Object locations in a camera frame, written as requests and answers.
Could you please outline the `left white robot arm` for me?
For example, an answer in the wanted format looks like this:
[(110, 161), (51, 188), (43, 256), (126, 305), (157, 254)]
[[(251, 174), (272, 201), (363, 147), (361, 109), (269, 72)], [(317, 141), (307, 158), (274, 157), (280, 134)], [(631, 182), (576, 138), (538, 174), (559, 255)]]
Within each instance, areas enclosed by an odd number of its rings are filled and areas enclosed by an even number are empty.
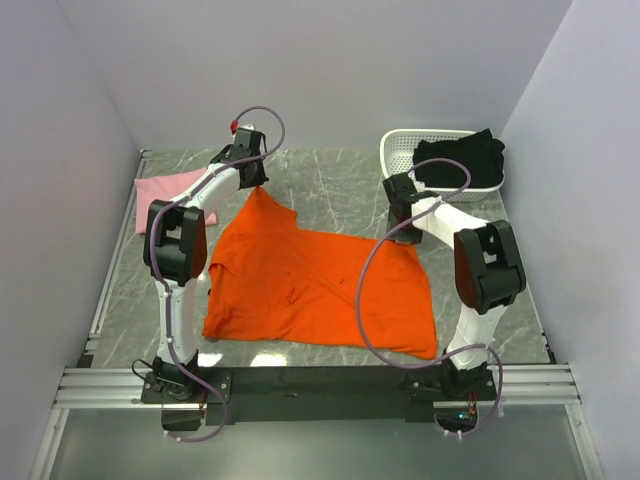
[(143, 261), (154, 277), (160, 305), (160, 341), (144, 393), (181, 403), (207, 397), (199, 381), (194, 334), (197, 278), (208, 259), (206, 219), (241, 189), (263, 185), (266, 136), (251, 125), (237, 127), (233, 142), (203, 173), (169, 200), (148, 209)]

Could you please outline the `orange t shirt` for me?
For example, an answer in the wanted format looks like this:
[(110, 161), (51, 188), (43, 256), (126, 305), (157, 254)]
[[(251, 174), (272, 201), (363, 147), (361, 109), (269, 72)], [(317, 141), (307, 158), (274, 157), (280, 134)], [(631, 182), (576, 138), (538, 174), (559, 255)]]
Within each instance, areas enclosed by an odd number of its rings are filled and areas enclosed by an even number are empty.
[(429, 280), (413, 246), (301, 229), (261, 187), (222, 233), (208, 272), (208, 339), (436, 355)]

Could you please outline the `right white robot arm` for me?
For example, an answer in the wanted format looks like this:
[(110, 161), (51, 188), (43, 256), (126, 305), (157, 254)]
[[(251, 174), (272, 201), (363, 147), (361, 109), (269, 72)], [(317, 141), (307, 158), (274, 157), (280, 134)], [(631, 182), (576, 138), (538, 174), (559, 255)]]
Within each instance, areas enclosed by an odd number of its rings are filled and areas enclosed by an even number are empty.
[(439, 365), (439, 387), (460, 399), (483, 379), (497, 325), (526, 287), (526, 276), (511, 225), (488, 221), (418, 191), (407, 173), (383, 181), (392, 238), (416, 244), (428, 233), (453, 251), (454, 280), (461, 300), (459, 319), (444, 352), (458, 353)]

